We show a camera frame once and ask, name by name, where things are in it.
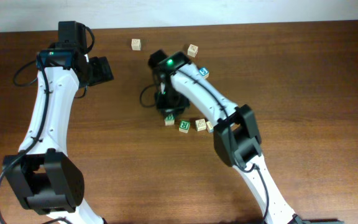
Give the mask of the wooden block green letter B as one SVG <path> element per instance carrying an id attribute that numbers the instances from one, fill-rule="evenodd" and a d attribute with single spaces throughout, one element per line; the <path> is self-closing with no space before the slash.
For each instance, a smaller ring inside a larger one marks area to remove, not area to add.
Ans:
<path id="1" fill-rule="evenodd" d="M 164 119 L 165 126 L 173 126 L 175 124 L 175 116 L 173 114 L 169 114 Z"/>

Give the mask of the wooden block green letter R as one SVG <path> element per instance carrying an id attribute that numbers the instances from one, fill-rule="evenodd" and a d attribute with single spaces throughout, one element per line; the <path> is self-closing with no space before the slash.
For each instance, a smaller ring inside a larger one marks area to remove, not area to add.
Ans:
<path id="1" fill-rule="evenodd" d="M 185 120 L 181 120 L 178 129 L 182 133 L 188 133 L 189 129 L 190 129 L 190 122 L 185 121 Z"/>

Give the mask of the wooden block blue side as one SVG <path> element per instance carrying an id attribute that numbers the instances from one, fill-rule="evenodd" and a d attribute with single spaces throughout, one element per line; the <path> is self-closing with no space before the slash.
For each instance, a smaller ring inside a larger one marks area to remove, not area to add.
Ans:
<path id="1" fill-rule="evenodd" d="M 212 122 L 210 121 L 207 121 L 206 122 L 206 129 L 209 133 L 212 133 L 214 131 L 214 128 L 213 128 L 213 125 L 212 125 Z"/>

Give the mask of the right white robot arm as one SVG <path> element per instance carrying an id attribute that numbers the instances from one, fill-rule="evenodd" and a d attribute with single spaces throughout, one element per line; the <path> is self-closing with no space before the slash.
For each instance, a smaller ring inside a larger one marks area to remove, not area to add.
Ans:
<path id="1" fill-rule="evenodd" d="M 164 85 L 161 96 L 167 103 L 174 105 L 176 96 L 188 100 L 212 123 L 216 154 L 244 179 L 261 209 L 262 223 L 296 223 L 296 212 L 267 168 L 250 106 L 238 106 L 220 94 L 183 52 L 168 56 L 158 50 L 150 55 L 148 65 Z"/>

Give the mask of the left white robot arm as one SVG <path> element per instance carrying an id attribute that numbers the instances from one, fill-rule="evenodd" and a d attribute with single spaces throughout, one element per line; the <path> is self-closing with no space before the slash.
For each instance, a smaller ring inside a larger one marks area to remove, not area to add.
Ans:
<path id="1" fill-rule="evenodd" d="M 27 134 L 2 175 L 22 208 L 65 223 L 105 223 L 85 200 L 82 172 L 68 158 L 67 131 L 76 92 L 113 79 L 106 57 L 43 50 L 35 59 L 38 90 Z"/>

